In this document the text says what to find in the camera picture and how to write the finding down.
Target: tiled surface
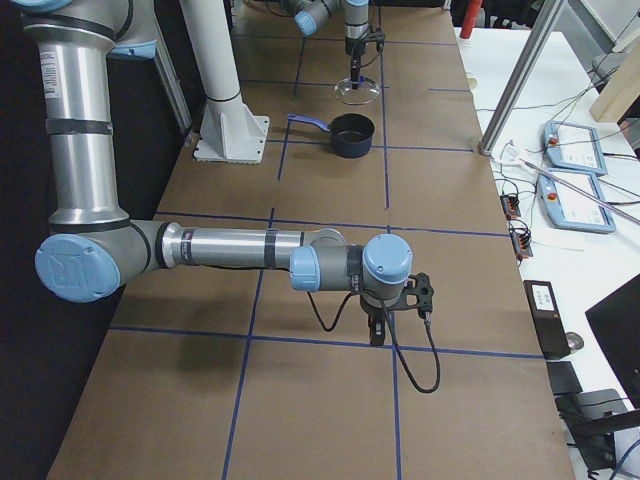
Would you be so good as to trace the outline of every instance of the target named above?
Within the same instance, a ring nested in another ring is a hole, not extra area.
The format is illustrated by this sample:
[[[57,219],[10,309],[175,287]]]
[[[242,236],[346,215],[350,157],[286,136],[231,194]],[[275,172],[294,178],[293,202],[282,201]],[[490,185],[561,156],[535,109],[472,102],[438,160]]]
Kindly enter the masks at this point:
[[[384,93],[350,108],[333,98],[348,73],[339,21],[303,42],[291,19],[242,5],[233,44],[245,103],[271,117],[264,159],[198,163],[185,148],[157,218],[402,235],[436,290],[440,390],[416,393],[389,342],[368,345],[357,297],[328,334],[286,272],[155,272],[127,288],[50,478],[570,478],[447,14],[373,11],[389,41],[367,74]],[[357,160],[286,120],[347,111],[376,125]],[[314,296],[327,322],[343,297]],[[396,322],[430,384],[422,322]]]

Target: blue and white device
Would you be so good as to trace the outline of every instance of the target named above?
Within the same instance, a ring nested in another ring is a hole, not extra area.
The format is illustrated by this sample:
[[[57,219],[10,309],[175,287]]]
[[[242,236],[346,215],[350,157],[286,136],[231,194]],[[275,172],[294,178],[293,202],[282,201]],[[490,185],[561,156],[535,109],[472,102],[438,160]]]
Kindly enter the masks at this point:
[[[547,122],[542,133],[545,158],[551,165],[596,175],[607,167],[595,128],[564,122]]]
[[[595,173],[559,168],[550,168],[549,172],[604,200]],[[556,228],[592,233],[612,233],[616,230],[609,211],[548,177],[538,177],[538,193],[549,220]]]

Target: white table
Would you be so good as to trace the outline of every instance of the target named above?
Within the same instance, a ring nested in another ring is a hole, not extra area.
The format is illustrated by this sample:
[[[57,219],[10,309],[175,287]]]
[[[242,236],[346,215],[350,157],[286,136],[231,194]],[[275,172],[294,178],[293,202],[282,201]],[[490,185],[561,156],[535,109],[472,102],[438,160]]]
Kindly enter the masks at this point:
[[[483,131],[493,113],[483,109],[495,109],[528,35],[528,31],[475,29],[469,40],[458,39],[465,69],[478,82],[473,89],[473,97]],[[589,76],[566,39],[561,33],[555,32],[527,81],[517,107],[552,105],[577,95],[589,84]],[[591,117],[589,106],[597,95],[595,89],[589,90],[566,121],[596,127],[602,138],[618,132],[619,128],[616,124],[598,124]],[[540,150],[542,127],[567,103],[569,101],[553,107],[514,110],[493,150],[494,157],[500,157],[509,141],[530,151]],[[557,120],[565,119],[567,113],[568,110]],[[604,152],[633,154],[622,134],[603,138],[601,145]],[[542,154],[531,154],[530,159],[540,165]],[[640,192],[640,162],[606,157],[606,164],[609,173],[604,179]],[[504,172],[508,176],[534,182],[536,179],[535,172],[521,167],[505,167]],[[524,182],[516,183],[520,190],[531,190]],[[497,185],[500,190],[502,182]],[[621,195],[605,184],[601,186],[608,201],[638,199]],[[505,190],[513,191],[513,187],[506,185]],[[520,200],[522,219],[532,230],[534,255],[522,262],[522,279],[550,281],[565,331],[576,332],[585,341],[582,350],[565,360],[572,362],[585,392],[614,388],[621,397],[625,397],[591,332],[585,311],[640,273],[640,227],[614,215],[617,230],[613,234],[558,230],[551,226],[541,211],[539,199],[534,202],[533,195],[521,195]],[[640,217],[640,205],[622,208]],[[633,408],[630,402],[627,402],[627,407]],[[572,449],[571,455],[576,478],[586,478],[586,469],[579,453]],[[635,452],[632,457],[634,464],[640,460],[638,457],[640,452]]]

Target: blue joint cap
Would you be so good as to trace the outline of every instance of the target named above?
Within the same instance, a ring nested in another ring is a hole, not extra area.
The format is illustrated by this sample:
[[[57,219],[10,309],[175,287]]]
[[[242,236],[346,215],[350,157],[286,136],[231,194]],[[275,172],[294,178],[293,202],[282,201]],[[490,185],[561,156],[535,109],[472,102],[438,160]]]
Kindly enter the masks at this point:
[[[109,58],[119,60],[151,60],[156,56],[156,40],[131,45],[116,45]]]
[[[365,268],[379,282],[399,285],[409,278],[413,253],[409,244],[397,235],[385,233],[372,238],[362,255]]]
[[[49,13],[66,7],[72,0],[11,0],[26,13]]]
[[[71,302],[93,302],[120,286],[120,271],[111,255],[79,235],[47,238],[36,252],[35,263],[44,286]]]
[[[291,252],[289,278],[294,290],[317,292],[320,290],[320,262],[313,247],[307,245]]]
[[[293,17],[293,19],[298,24],[298,28],[302,32],[302,35],[304,35],[305,37],[313,35],[318,30],[316,21],[305,11],[296,13],[296,16]]]

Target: dark background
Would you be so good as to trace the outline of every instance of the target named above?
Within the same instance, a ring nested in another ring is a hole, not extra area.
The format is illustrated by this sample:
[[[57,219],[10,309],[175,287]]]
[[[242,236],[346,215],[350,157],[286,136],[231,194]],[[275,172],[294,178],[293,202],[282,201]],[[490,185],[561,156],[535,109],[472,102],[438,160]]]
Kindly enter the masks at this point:
[[[178,0],[156,13],[192,115],[204,92]],[[120,205],[153,216],[182,146],[152,61],[108,62]],[[0,479],[45,478],[122,291],[92,304],[59,300],[33,256],[55,209],[38,49],[0,2]]]

